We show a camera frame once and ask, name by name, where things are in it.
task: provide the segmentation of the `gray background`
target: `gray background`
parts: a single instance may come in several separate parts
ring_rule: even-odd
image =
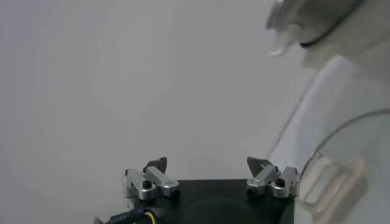
[[[258,0],[0,2],[0,223],[122,211],[121,173],[247,178],[312,78]]]

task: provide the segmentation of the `yellow wire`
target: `yellow wire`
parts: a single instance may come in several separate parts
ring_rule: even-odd
[[[152,220],[152,224],[156,224],[156,219],[151,212],[145,212],[145,215],[149,216]]]

